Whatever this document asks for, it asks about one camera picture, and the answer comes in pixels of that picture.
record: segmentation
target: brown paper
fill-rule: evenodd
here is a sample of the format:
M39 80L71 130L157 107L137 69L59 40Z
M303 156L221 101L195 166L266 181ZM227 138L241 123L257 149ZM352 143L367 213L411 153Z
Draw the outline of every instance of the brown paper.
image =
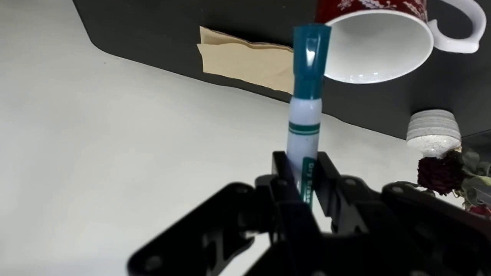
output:
M203 72L293 94L293 51L200 28Z

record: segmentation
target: white table surface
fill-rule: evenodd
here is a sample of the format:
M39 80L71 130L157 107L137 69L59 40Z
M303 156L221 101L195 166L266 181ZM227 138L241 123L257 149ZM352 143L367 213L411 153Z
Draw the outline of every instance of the white table surface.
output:
M0 275L126 275L149 238L270 170L287 109L98 51L71 0L2 0ZM376 190L416 181L421 155L405 141L327 115L321 132L342 173ZM261 236L224 275L266 247Z

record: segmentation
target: red patterned mug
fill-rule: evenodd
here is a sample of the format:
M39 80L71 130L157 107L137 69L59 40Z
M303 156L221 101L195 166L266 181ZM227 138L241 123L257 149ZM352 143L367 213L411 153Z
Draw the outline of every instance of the red patterned mug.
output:
M474 0L444 0L473 22L473 34L456 40L428 22L427 0L318 0L316 22L332 28L326 77L342 83L382 83L410 74L433 48L473 54L487 28Z

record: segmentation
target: red object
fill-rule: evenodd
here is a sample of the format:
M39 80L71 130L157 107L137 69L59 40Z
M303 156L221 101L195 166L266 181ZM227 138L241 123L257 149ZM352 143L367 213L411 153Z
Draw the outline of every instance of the red object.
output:
M370 9L399 11L428 22L427 0L318 0L316 23Z

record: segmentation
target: mug handle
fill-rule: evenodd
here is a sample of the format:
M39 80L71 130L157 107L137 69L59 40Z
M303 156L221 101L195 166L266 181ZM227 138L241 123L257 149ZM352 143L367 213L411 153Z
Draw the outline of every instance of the mug handle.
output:
M479 40L487 29L487 14L474 0L444 0L445 3L461 9L473 22L473 34L468 38L456 40L447 37L438 28L438 20L431 20L428 28L435 37L435 48L444 52L473 54L479 49Z

